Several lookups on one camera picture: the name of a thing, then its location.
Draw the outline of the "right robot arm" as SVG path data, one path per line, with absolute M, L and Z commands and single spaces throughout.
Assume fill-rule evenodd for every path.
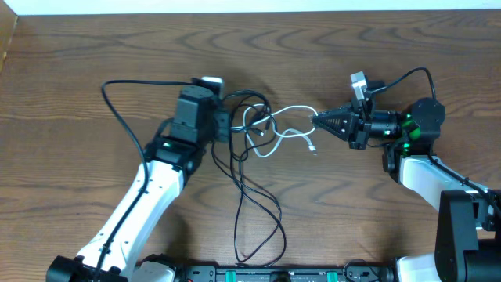
M 454 172 L 434 154 L 445 108 L 417 100 L 403 112 L 375 110 L 371 100 L 324 111 L 312 124 L 363 150 L 384 138 L 384 171 L 438 211 L 434 251 L 395 260 L 383 281 L 498 281 L 500 192 Z

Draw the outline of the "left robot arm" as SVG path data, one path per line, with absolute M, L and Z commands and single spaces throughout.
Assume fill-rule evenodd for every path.
M 140 262 L 144 245 L 168 206 L 198 169 L 208 143 L 229 138 L 229 114 L 222 104 L 224 83 L 204 77 L 185 83 L 175 116 L 163 121 L 139 150 L 134 181 L 102 229 L 75 258 L 58 256 L 47 281 L 173 281 L 175 269 Z

